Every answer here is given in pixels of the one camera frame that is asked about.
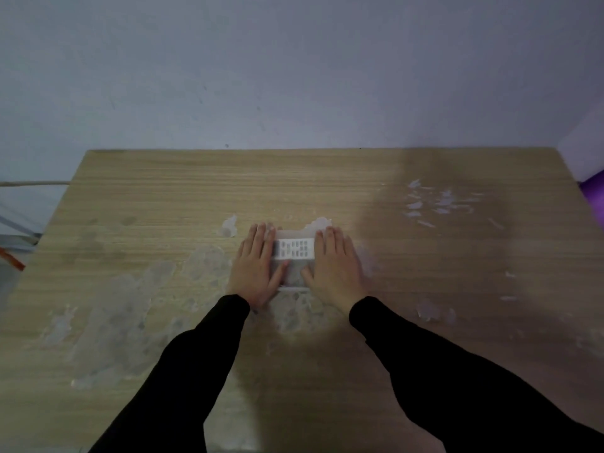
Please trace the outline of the grey metal rack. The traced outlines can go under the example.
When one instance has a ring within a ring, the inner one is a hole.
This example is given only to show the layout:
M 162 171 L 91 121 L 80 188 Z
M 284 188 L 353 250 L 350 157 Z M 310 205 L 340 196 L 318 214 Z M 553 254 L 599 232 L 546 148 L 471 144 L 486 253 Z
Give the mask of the grey metal rack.
M 9 252 L 33 253 L 43 236 L 31 225 L 13 216 L 9 208 L 0 202 L 0 246 Z

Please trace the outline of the orange object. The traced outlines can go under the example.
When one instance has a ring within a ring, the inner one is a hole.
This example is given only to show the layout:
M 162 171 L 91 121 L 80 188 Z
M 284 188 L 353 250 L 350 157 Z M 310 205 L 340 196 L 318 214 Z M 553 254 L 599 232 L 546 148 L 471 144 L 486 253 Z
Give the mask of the orange object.
M 7 250 L 0 246 L 0 258 L 7 262 L 10 266 L 14 267 L 19 272 L 25 269 L 25 265 L 19 261 L 16 257 L 11 255 Z

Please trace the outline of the person's right hand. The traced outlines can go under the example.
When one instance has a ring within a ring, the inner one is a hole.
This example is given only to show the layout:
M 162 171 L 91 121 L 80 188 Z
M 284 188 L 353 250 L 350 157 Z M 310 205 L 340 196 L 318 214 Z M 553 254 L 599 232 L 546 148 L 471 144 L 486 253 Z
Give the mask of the person's right hand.
M 366 281 L 363 275 L 356 275 L 350 270 L 344 253 L 343 231 L 336 229 L 337 262 L 327 265 L 324 261 L 324 231 L 315 234 L 315 265 L 314 271 L 317 278 L 317 292 L 312 292 L 315 297 L 326 304 L 336 307 L 344 316 L 349 316 L 352 307 L 368 296 Z

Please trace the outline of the person's left forearm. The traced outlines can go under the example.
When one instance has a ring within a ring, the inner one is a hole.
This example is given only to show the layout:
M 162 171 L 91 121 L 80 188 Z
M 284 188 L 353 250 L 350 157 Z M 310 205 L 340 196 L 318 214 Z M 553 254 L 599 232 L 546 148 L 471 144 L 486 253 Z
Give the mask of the person's left forearm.
M 89 453 L 206 453 L 204 422 L 234 364 L 250 311 L 242 297 L 223 296 L 196 327 L 172 339 Z

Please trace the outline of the white remote control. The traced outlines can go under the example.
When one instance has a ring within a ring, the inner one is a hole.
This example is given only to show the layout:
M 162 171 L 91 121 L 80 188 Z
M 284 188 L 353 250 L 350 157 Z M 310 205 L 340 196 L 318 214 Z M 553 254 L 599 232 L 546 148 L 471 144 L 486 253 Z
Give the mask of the white remote control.
M 271 254 L 270 275 L 273 275 L 283 261 L 289 261 L 284 276 L 277 288 L 279 292 L 308 292 L 301 271 L 315 265 L 315 239 L 311 230 L 276 230 Z

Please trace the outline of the person's right forearm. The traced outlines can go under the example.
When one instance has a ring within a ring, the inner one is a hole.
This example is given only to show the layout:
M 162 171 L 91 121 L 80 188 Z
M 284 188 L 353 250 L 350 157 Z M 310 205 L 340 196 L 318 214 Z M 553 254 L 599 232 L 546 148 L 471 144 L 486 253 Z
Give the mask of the person's right forearm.
M 446 453 L 604 453 L 604 434 L 494 362 L 405 320 L 374 297 L 349 320 L 386 370 L 400 407 Z

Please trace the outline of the person's left hand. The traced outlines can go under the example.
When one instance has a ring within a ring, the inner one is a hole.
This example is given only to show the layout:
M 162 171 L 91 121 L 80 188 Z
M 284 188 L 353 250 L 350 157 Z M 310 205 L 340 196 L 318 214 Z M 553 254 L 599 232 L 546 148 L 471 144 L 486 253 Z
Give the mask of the person's left hand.
M 234 259 L 231 266 L 229 281 L 227 284 L 227 295 L 238 295 L 249 304 L 251 310 L 261 310 L 263 306 L 275 296 L 276 292 L 269 291 L 269 262 L 274 246 L 276 236 L 275 228 L 266 230 L 266 246 L 268 250 L 268 264 L 264 265 L 251 258 L 251 228 L 257 224 L 251 225 L 248 235 L 245 237 L 248 241 L 248 256 L 246 265 L 240 269 L 234 268 Z

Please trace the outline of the purple round object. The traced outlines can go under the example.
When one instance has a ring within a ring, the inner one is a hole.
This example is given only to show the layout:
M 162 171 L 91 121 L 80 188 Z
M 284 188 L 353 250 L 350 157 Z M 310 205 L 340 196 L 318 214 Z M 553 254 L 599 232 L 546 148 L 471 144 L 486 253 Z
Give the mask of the purple round object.
M 584 182 L 580 182 L 579 188 L 591 206 L 596 219 L 604 226 L 604 169 Z

